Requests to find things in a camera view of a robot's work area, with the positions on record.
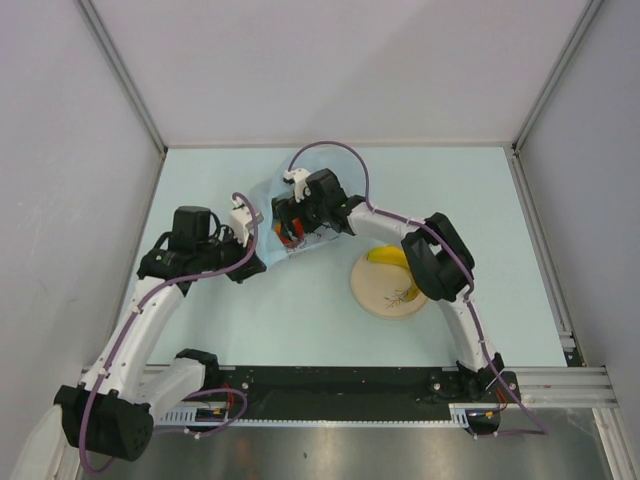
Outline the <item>fake orange persimmon fruit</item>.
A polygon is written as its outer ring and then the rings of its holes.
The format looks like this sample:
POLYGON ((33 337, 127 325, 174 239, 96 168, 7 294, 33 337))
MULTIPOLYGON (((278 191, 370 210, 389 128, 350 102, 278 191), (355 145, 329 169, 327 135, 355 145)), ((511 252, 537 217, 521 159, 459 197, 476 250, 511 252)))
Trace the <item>fake orange persimmon fruit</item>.
POLYGON ((274 231, 280 242, 287 248, 296 247, 305 237, 304 227, 299 218, 295 218, 289 226, 277 221, 274 224, 274 231))

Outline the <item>light blue plastic bag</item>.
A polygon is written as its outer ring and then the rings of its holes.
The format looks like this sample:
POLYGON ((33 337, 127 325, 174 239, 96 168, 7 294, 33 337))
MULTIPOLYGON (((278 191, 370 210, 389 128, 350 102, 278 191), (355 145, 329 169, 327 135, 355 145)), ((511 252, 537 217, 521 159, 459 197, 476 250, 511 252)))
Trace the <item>light blue plastic bag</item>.
POLYGON ((303 181, 303 198, 296 198, 285 161, 273 175, 254 186, 249 199, 262 215, 256 247, 268 267, 297 253, 320 247, 341 234, 353 235, 348 215, 364 203, 365 179, 356 157, 338 146, 315 147, 299 155, 296 169, 310 177, 303 181))

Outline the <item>fake yellow banana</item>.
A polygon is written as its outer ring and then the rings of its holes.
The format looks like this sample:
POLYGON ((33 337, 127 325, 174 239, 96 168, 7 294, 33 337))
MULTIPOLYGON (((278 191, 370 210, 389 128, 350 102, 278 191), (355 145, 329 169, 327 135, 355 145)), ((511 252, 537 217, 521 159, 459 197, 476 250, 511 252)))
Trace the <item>fake yellow banana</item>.
POLYGON ((395 291, 395 303, 409 303, 420 294, 411 273, 407 257, 402 249, 393 245, 378 246, 368 251, 366 259, 375 264, 390 265, 403 269, 410 280, 410 284, 403 290, 395 291))

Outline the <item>round beige ceramic plate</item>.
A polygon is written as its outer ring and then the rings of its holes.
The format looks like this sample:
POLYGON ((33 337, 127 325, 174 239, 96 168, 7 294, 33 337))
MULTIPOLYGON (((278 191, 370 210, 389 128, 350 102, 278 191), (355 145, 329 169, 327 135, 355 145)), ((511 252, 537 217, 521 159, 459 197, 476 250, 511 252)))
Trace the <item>round beige ceramic plate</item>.
POLYGON ((390 321, 407 320, 421 312, 429 299, 420 291, 412 297, 409 272, 403 267, 374 263, 362 255, 353 265, 350 288, 368 313, 390 321))

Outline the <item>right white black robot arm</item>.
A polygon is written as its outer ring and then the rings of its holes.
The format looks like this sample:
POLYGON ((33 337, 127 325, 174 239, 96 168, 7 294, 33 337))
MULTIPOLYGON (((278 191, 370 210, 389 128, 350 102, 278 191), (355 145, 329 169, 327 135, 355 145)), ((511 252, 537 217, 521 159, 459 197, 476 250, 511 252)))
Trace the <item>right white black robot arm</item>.
POLYGON ((326 227, 398 247, 418 291, 440 305, 454 339, 463 393, 473 401, 493 394, 504 362, 472 298, 474 258, 448 217, 436 213, 417 221, 376 208, 367 194, 349 196, 329 169, 287 171, 284 182, 289 190, 270 201, 281 237, 292 243, 326 227))

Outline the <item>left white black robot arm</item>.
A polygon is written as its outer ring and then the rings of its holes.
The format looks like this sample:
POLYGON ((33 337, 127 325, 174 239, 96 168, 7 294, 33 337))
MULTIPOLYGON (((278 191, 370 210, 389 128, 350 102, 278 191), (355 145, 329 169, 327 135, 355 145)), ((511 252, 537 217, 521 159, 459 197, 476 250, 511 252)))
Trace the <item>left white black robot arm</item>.
POLYGON ((242 195, 232 199, 229 221, 210 209, 181 206, 172 227, 142 257, 129 306, 91 368, 75 386, 54 398, 62 428, 87 472, 90 454, 137 460, 155 424, 184 400, 218 397, 231 403, 238 392, 224 383, 216 355, 184 349, 149 381, 142 376, 168 320, 191 286, 226 275, 242 282, 265 271, 256 254, 261 214, 242 195))

